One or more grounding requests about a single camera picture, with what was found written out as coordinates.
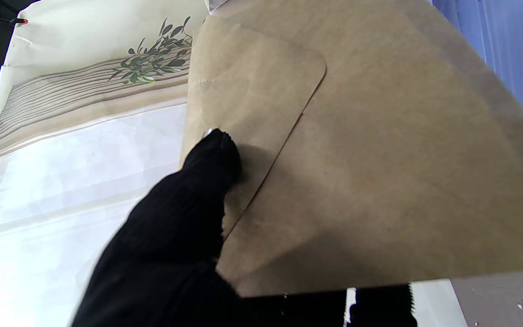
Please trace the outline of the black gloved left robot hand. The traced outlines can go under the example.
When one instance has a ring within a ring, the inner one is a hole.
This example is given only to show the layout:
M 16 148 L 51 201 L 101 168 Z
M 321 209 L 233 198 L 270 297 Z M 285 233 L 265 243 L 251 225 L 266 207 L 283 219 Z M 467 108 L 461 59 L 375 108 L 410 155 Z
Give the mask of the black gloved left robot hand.
M 74 327 L 342 327 L 346 292 L 243 298 L 216 267 L 238 147 L 218 129 L 129 213 L 89 280 Z

